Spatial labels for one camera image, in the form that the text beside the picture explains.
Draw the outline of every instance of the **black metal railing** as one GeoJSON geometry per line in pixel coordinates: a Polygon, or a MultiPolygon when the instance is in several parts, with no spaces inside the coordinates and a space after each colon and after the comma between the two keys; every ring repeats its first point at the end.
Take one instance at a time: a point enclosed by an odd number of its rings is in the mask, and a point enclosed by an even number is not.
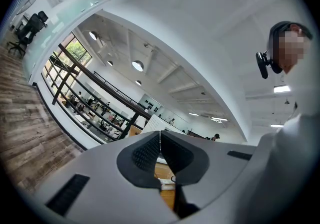
{"type": "Polygon", "coordinates": [[[101,134],[105,135],[107,138],[109,138],[110,140],[114,141],[117,140],[116,138],[112,137],[108,132],[105,132],[104,130],[102,130],[99,126],[97,126],[97,122],[93,122],[93,120],[91,120],[91,118],[87,118],[86,115],[84,115],[84,113],[82,113],[80,110],[77,109],[77,106],[75,106],[72,102],[71,99],[68,99],[68,97],[62,92],[62,89],[64,86],[66,86],[68,88],[68,90],[72,93],[72,95],[74,97],[76,97],[78,99],[78,101],[76,102],[80,102],[83,106],[85,106],[88,110],[90,110],[90,112],[94,113],[95,115],[97,115],[101,120],[103,120],[105,123],[109,124],[110,126],[112,126],[113,128],[115,128],[116,130],[118,130],[119,132],[121,132],[121,134],[118,136],[118,139],[123,139],[129,132],[131,125],[136,126],[139,129],[143,129],[142,127],[138,126],[137,124],[135,124],[135,121],[137,120],[138,116],[141,115],[143,117],[145,117],[146,119],[150,119],[150,115],[146,112],[143,111],[143,109],[141,109],[139,106],[136,105],[136,102],[132,102],[129,99],[127,99],[128,96],[124,97],[123,95],[119,94],[118,92],[115,92],[114,89],[112,87],[110,87],[109,85],[107,85],[106,83],[104,83],[101,79],[97,78],[95,75],[93,75],[89,70],[87,70],[81,63],[79,63],[61,44],[59,45],[60,49],[65,53],[65,55],[73,62],[72,66],[67,66],[65,65],[63,62],[59,62],[59,65],[63,65],[63,70],[66,71],[66,74],[64,77],[61,76],[61,74],[58,72],[56,66],[56,62],[59,59],[55,53],[53,53],[55,55],[55,58],[50,58],[49,62],[51,63],[53,69],[55,70],[55,72],[57,73],[57,75],[59,76],[59,78],[61,79],[61,83],[60,85],[57,85],[57,83],[53,80],[52,75],[49,73],[47,67],[45,66],[45,70],[47,71],[48,76],[50,77],[50,79],[53,82],[53,85],[56,87],[56,92],[54,93],[53,90],[51,89],[51,87],[49,86],[46,78],[43,76],[46,85],[48,86],[48,88],[50,88],[50,91],[52,93],[53,96],[53,102],[52,104],[55,105],[56,103],[59,104],[59,106],[67,113],[67,115],[73,119],[73,121],[82,129],[84,130],[88,135],[90,135],[93,139],[95,139],[97,142],[99,142],[100,144],[103,144],[103,142],[101,142],[100,140],[97,140],[95,137],[93,137],[91,135],[91,133],[89,133],[89,130],[86,129],[83,125],[81,125],[79,122],[76,122],[74,116],[72,114],[70,114],[70,112],[64,108],[62,106],[62,103],[58,100],[59,96],[61,95],[62,99],[64,99],[64,101],[66,101],[66,105],[69,105],[76,113],[78,113],[88,124],[90,127],[94,127],[97,131],[99,131],[101,134]],[[106,103],[104,103],[101,99],[99,99],[97,96],[95,96],[92,92],[90,92],[77,78],[76,76],[74,76],[74,70],[75,68],[78,67],[79,70],[81,70],[84,75],[86,75],[87,77],[89,77],[89,79],[91,79],[94,83],[96,83],[98,86],[100,86],[103,90],[105,90],[107,93],[109,93],[112,97],[114,97],[115,99],[117,99],[118,101],[120,101],[121,103],[123,103],[125,106],[127,106],[128,108],[130,108],[131,110],[133,110],[135,112],[134,116],[131,119],[128,119],[127,117],[123,116],[122,114],[116,112],[114,109],[112,109],[109,105],[107,105],[106,103]],[[121,129],[119,126],[113,124],[112,122],[110,122],[107,118],[104,118],[103,115],[99,114],[96,109],[93,109],[91,107],[91,105],[89,105],[81,96],[79,96],[70,85],[67,84],[67,79],[69,77],[72,77],[74,81],[76,81],[80,87],[82,87],[93,99],[96,103],[99,103],[101,106],[103,106],[104,108],[109,109],[110,111],[114,112],[114,114],[116,116],[119,116],[123,119],[124,122],[128,122],[126,128],[123,130],[121,129]]]}
{"type": "Polygon", "coordinates": [[[121,95],[122,97],[124,97],[125,99],[127,99],[128,101],[130,101],[131,103],[137,105],[138,107],[142,108],[142,106],[140,106],[136,101],[134,101],[133,99],[131,99],[129,96],[127,96],[125,93],[123,93],[121,90],[117,89],[115,86],[113,86],[110,82],[108,82],[107,80],[105,80],[99,73],[97,73],[96,71],[93,72],[93,74],[100,79],[104,84],[107,84],[110,88],[112,88],[116,93],[118,93],[119,95],[121,95]]]}

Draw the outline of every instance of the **glass wall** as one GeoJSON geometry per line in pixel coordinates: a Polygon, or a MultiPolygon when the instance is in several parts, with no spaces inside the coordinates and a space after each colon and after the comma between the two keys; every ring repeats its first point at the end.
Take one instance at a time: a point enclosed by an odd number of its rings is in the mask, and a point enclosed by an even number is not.
{"type": "MultiPolygon", "coordinates": [[[[62,42],[61,45],[64,46],[83,66],[86,66],[87,63],[90,61],[90,59],[92,58],[92,56],[87,52],[87,50],[82,46],[82,44],[78,41],[78,39],[74,36],[73,33],[70,33],[62,42]]],[[[56,58],[58,57],[58,59],[63,62],[65,65],[67,66],[72,66],[73,62],[65,55],[65,53],[62,52],[62,50],[58,47],[56,49],[56,51],[54,51],[54,53],[52,54],[52,57],[56,58]]],[[[45,64],[46,68],[48,69],[50,75],[52,76],[52,78],[54,79],[54,81],[56,82],[56,84],[59,86],[62,82],[62,79],[58,76],[58,74],[56,73],[55,69],[53,69],[50,61],[48,60],[45,64]]],[[[59,68],[58,66],[55,65],[55,68],[57,69],[58,73],[61,75],[62,78],[65,77],[65,75],[67,74],[67,72],[61,68],[59,68]]],[[[56,86],[54,85],[53,81],[51,80],[51,78],[49,77],[47,71],[45,68],[43,68],[43,73],[45,74],[45,77],[47,78],[51,88],[53,89],[54,92],[57,91],[56,86]]],[[[74,79],[72,78],[72,76],[69,76],[69,78],[67,79],[66,83],[68,85],[72,85],[72,83],[74,82],[74,79]]],[[[69,89],[67,88],[67,86],[64,86],[62,88],[62,92],[64,94],[67,94],[69,91],[69,89]]]]}

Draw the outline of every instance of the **desk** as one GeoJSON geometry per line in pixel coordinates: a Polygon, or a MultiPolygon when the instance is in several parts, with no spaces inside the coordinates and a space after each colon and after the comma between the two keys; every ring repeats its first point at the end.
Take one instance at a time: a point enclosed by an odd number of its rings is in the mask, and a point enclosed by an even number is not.
{"type": "MultiPolygon", "coordinates": [[[[83,116],[87,119],[90,119],[90,117],[87,114],[83,114],[83,116]]],[[[74,117],[78,119],[81,124],[86,122],[86,120],[81,115],[75,115],[74,117]]]]}

